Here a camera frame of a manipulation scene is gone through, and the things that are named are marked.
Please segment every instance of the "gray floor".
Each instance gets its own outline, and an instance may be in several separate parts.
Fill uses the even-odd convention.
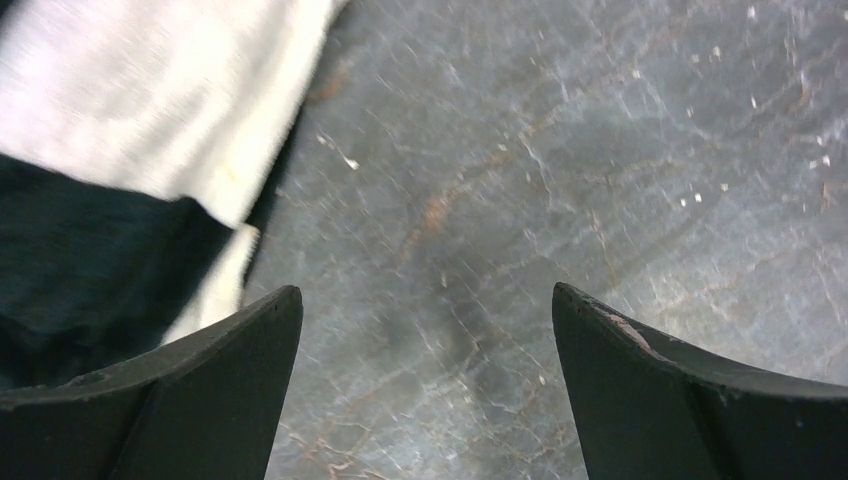
[[[306,305],[268,478],[586,478],[556,281],[848,383],[846,9],[354,0],[249,289]]]

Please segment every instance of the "folded cloth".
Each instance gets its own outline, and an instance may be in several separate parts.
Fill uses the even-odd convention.
[[[343,3],[19,0],[6,11],[9,385],[61,383],[236,311],[259,234],[245,221]]]

